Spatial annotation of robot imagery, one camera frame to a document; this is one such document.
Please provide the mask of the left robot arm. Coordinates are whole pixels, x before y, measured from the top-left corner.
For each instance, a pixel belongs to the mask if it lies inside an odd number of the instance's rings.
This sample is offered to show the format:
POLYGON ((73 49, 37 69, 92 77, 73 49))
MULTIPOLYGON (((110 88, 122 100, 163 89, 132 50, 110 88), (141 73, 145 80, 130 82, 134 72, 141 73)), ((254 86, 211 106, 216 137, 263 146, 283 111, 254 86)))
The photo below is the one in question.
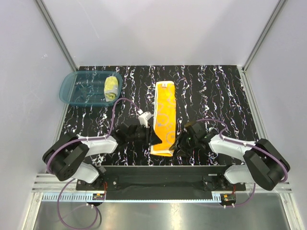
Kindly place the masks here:
POLYGON ((126 125, 122 123, 108 138, 77 137, 67 133, 60 138, 42 157, 49 173, 59 181, 70 178, 87 183, 97 190, 103 186, 103 170, 84 162, 86 157, 115 152, 119 147, 125 147, 130 142, 145 146, 161 144, 162 140, 156 135, 151 125, 126 125))

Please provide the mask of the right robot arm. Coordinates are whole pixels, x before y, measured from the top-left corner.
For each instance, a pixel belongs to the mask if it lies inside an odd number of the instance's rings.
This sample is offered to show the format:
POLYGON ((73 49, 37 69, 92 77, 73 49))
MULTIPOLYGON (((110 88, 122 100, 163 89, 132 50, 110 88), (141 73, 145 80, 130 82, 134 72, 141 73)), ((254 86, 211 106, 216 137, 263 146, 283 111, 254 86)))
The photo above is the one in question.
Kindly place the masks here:
POLYGON ((183 156, 190 155, 195 149, 209 150, 242 161, 241 165, 229 166, 218 177, 220 188, 228 190, 237 183, 255 183, 271 191, 288 179, 290 165, 267 139, 243 141, 229 138, 221 132, 206 130, 202 122, 187 123, 169 149, 183 156))

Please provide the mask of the grey yellow frog towel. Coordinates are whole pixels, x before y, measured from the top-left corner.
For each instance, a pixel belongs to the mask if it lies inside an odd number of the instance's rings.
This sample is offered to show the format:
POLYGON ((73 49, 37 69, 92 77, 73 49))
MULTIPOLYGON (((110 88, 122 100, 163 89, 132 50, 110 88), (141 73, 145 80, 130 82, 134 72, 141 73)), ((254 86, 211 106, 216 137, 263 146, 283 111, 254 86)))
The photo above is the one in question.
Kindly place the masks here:
POLYGON ((107 102, 116 99, 119 90, 119 83, 115 76, 109 76, 105 80, 104 96, 107 102))

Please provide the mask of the grey orange towel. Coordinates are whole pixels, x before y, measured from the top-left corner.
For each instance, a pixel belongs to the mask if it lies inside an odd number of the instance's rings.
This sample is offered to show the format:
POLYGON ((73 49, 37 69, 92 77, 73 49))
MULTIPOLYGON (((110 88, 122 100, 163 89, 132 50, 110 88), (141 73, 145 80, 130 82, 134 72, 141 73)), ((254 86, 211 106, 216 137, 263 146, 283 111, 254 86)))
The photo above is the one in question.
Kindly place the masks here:
POLYGON ((155 85, 153 128, 162 143, 151 146, 155 156, 172 157, 170 149, 176 140, 176 96, 172 81, 159 81, 155 85))

